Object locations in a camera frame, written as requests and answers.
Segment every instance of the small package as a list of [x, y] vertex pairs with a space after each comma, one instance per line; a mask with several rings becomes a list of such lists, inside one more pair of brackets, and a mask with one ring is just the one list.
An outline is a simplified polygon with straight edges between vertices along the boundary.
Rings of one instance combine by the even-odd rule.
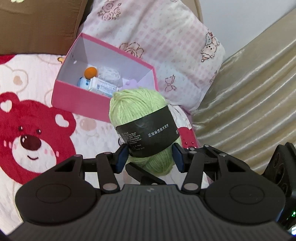
[[89, 89], [90, 80], [85, 77], [81, 77], [78, 82], [78, 87], [88, 90]]
[[113, 68], [109, 68], [106, 66], [99, 67], [99, 79], [113, 84], [117, 88], [123, 86], [121, 74]]
[[113, 93], [118, 91], [118, 87], [98, 77], [93, 77], [90, 80], [88, 90], [112, 98]]

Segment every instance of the ball of yarn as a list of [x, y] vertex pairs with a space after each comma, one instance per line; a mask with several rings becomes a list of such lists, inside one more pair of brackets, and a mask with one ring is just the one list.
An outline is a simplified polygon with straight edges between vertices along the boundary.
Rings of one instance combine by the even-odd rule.
[[95, 67], [88, 67], [84, 71], [84, 77], [88, 80], [90, 80], [93, 77], [96, 77], [98, 74], [98, 70]]
[[[167, 105], [163, 96], [154, 90], [145, 88], [122, 90], [113, 93], [110, 101], [109, 118], [114, 127], [137, 120]], [[181, 145], [180, 137], [175, 140]], [[128, 161], [156, 176], [168, 174], [173, 165], [172, 146], [149, 157], [129, 156]]]

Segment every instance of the beige satin fabric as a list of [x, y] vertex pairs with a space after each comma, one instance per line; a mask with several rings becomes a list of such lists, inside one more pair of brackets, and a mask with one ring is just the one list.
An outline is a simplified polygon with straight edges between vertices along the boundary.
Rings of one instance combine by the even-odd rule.
[[260, 174], [278, 144], [296, 145], [296, 9], [222, 65], [193, 122], [201, 144]]

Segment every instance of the black paper band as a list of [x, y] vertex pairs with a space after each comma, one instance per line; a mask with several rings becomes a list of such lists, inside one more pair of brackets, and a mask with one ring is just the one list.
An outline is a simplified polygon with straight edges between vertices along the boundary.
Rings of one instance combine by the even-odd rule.
[[141, 158], [163, 151], [180, 136], [168, 106], [115, 129], [128, 144], [130, 154]]

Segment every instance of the open box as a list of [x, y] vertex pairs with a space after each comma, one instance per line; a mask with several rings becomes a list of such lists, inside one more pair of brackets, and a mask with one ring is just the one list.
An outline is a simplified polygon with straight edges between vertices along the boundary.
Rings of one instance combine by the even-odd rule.
[[158, 91], [153, 66], [129, 52], [87, 34], [80, 34], [70, 48], [55, 80], [52, 106], [110, 122], [110, 98], [77, 86], [84, 70], [89, 66], [114, 68], [122, 75], [123, 82], [134, 79], [138, 86]]

